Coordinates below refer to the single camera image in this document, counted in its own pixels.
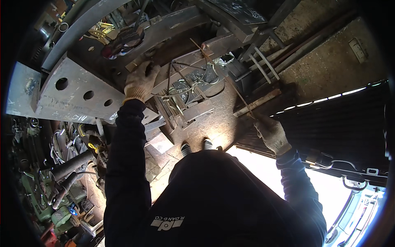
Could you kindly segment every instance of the printed logo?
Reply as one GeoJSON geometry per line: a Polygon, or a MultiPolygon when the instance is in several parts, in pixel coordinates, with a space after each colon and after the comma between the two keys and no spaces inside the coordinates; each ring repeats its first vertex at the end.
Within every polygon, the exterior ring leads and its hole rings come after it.
{"type": "Polygon", "coordinates": [[[158,227],[158,231],[160,230],[170,230],[172,227],[179,227],[181,226],[182,222],[184,221],[184,217],[160,217],[156,216],[155,219],[152,221],[151,226],[158,227]]]}

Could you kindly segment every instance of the sleeve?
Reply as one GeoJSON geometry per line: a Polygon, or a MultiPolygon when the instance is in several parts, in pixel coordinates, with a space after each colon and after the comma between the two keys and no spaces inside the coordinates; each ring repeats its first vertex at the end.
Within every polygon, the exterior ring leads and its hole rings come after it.
{"type": "Polygon", "coordinates": [[[128,100],[118,111],[105,176],[105,245],[130,242],[151,207],[151,191],[145,178],[145,128],[141,123],[145,104],[128,100]]]}
{"type": "Polygon", "coordinates": [[[278,156],[276,165],[281,171],[285,200],[303,220],[312,234],[315,246],[322,246],[327,234],[322,204],[318,201],[318,193],[306,174],[298,151],[292,148],[278,156]]]}

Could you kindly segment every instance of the sneaker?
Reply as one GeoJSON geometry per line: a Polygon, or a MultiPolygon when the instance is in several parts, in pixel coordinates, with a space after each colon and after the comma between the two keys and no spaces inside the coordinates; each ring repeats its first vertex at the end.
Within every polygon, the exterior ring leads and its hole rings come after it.
{"type": "Polygon", "coordinates": [[[184,143],[181,146],[181,153],[182,153],[182,156],[184,156],[184,157],[187,156],[188,154],[192,153],[192,149],[188,143],[184,143]]]}
{"type": "Polygon", "coordinates": [[[210,139],[206,138],[203,140],[203,150],[211,150],[213,148],[213,143],[210,139]]]}

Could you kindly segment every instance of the gloved hand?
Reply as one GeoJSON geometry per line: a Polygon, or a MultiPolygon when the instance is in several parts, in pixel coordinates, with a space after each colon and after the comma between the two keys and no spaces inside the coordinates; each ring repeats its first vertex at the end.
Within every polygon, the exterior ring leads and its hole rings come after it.
{"type": "Polygon", "coordinates": [[[159,70],[159,65],[153,66],[151,61],[146,61],[130,73],[126,78],[124,88],[126,98],[123,103],[132,99],[138,99],[145,103],[145,98],[151,93],[154,87],[159,70]]]}
{"type": "Polygon", "coordinates": [[[285,137],[280,122],[268,116],[259,115],[254,126],[258,131],[259,138],[262,138],[265,145],[276,155],[282,155],[292,148],[285,137]]]}

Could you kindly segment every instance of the person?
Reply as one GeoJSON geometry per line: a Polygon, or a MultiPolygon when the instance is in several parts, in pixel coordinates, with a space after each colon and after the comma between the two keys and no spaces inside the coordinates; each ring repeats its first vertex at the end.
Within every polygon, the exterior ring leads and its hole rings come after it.
{"type": "Polygon", "coordinates": [[[326,222],[318,193],[281,124],[268,117],[255,127],[276,154],[285,200],[231,155],[192,153],[184,145],[185,157],[151,206],[141,120],[159,69],[144,62],[126,80],[105,177],[106,247],[322,246],[326,222]]]}

